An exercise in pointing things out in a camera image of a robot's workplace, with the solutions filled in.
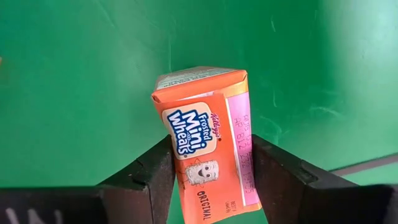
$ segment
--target small cereal box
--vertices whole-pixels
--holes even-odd
[[[185,223],[259,210],[246,71],[195,67],[162,75],[152,98],[172,136]]]

